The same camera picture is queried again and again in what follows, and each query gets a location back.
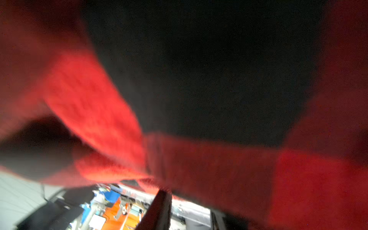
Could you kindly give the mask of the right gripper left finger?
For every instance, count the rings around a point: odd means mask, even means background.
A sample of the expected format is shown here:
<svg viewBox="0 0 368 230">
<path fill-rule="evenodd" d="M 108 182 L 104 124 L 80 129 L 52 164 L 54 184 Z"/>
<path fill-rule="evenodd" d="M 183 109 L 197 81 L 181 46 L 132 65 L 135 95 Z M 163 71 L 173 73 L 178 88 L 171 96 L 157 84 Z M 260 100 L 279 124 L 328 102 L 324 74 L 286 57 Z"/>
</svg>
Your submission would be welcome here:
<svg viewBox="0 0 368 230">
<path fill-rule="evenodd" d="M 169 230 L 171 211 L 171 193 L 160 190 L 135 230 Z"/>
</svg>

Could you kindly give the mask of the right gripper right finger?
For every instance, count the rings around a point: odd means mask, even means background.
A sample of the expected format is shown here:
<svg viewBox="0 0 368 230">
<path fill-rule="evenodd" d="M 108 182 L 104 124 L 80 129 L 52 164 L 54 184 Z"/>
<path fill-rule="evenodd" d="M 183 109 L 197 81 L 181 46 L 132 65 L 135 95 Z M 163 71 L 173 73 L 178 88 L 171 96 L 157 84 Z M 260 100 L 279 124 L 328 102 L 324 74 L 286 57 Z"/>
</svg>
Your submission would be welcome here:
<svg viewBox="0 0 368 230">
<path fill-rule="evenodd" d="M 224 222 L 225 215 L 217 210 L 210 210 L 210 220 L 212 230 L 227 230 Z"/>
</svg>

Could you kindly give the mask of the red black plaid shirt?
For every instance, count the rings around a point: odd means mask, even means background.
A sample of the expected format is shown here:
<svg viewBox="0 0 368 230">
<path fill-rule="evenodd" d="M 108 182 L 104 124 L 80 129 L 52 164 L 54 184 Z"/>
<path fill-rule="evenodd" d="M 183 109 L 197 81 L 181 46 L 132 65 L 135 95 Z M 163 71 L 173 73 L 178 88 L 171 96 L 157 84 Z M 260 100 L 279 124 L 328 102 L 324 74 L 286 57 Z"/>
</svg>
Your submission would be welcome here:
<svg viewBox="0 0 368 230">
<path fill-rule="evenodd" d="M 367 1 L 1 1 L 1 170 L 368 227 Z"/>
</svg>

